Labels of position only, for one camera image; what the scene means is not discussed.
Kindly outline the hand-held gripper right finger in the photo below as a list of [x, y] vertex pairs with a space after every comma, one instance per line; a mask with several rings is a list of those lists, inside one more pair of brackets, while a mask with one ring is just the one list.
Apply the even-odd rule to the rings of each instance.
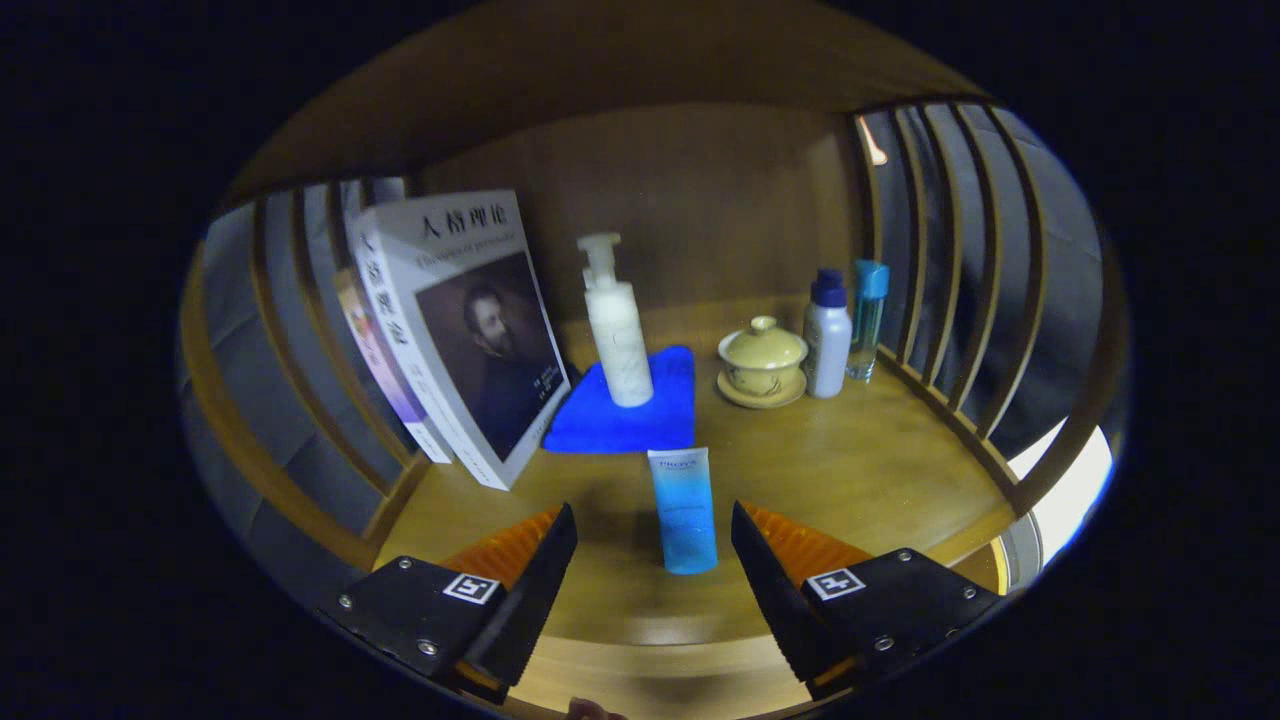
[[814, 701], [904, 674], [1001, 601], [918, 550], [873, 555], [746, 501], [733, 505], [731, 541], [780, 652]]

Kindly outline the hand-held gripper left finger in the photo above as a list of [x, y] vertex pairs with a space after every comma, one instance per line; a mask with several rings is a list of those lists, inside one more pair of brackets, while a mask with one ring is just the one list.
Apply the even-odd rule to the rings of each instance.
[[398, 669], [502, 705], [520, 683], [579, 533], [562, 503], [430, 562], [401, 555], [332, 593], [317, 612]]

